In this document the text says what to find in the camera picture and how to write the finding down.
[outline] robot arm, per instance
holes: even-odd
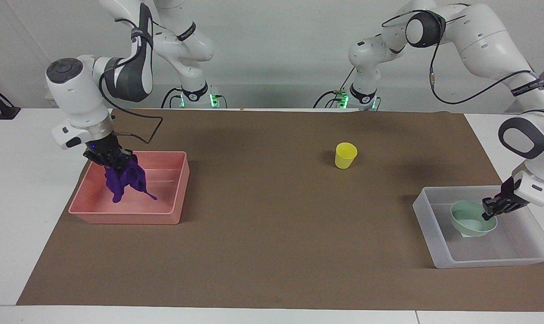
[[[153,23],[150,8],[141,0],[99,0],[115,21],[132,27],[132,49],[127,59],[93,58],[93,78],[103,80],[114,98],[140,102],[152,92]]]
[[[165,29],[154,35],[155,52],[178,72],[185,105],[210,107],[210,86],[198,62],[212,59],[214,44],[196,28],[182,8],[183,3],[183,0],[154,0]]]
[[[380,36],[350,48],[350,62],[357,71],[350,86],[354,98],[350,104],[371,105],[380,78],[377,65],[400,57],[406,44],[424,48],[445,43],[455,45],[469,72],[504,83],[525,111],[501,125],[499,139],[526,160],[502,184],[496,197],[484,199],[484,219],[529,203],[543,207],[544,82],[531,71],[502,21],[485,4],[437,7],[432,0],[409,2],[382,25]],[[432,66],[430,85],[434,91]]]
[[[67,118],[53,129],[52,135],[63,149],[86,144],[84,156],[88,159],[121,170],[131,153],[122,149],[113,132],[112,119],[103,105],[103,87],[114,98],[137,102],[146,98],[153,86],[151,57],[156,39],[160,54],[177,68],[184,94],[189,100],[201,102],[210,96],[202,96],[208,85],[194,62],[208,61],[214,47],[182,12],[182,2],[155,1],[160,16],[174,31],[165,28],[154,36],[150,9],[142,0],[99,2],[116,22],[132,27],[131,55],[126,59],[82,55],[50,65],[46,73],[48,87]],[[186,65],[185,60],[194,62]]]
[[[128,59],[82,55],[60,59],[47,68],[50,92],[66,115],[66,121],[52,130],[63,148],[86,144],[89,160],[121,170],[131,151],[120,146],[113,122],[103,104],[99,86],[115,98],[141,101],[152,90],[152,22],[148,6],[140,0],[100,0],[114,17],[132,29],[132,54]]]

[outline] yellow plastic cup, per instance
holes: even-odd
[[[347,169],[358,155],[356,146],[350,143],[340,143],[336,146],[336,166],[340,169]]]

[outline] purple glove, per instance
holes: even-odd
[[[124,165],[124,171],[118,172],[113,168],[105,166],[106,170],[106,186],[112,193],[114,198],[112,201],[118,203],[124,195],[124,187],[130,185],[130,187],[146,193],[152,199],[158,200],[154,195],[150,195],[146,190],[146,172],[140,166],[138,166],[138,158],[136,154],[132,154],[130,160]]]

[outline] pink tray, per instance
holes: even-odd
[[[190,168],[186,152],[136,151],[153,200],[130,186],[119,203],[106,187],[104,168],[91,163],[68,211],[92,224],[177,224]]]

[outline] brown paper mat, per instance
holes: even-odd
[[[544,263],[434,268],[412,210],[422,187],[500,184],[463,115],[161,113],[151,145],[121,141],[188,152],[182,223],[65,211],[19,305],[544,311]],[[342,141],[360,151],[345,171]]]

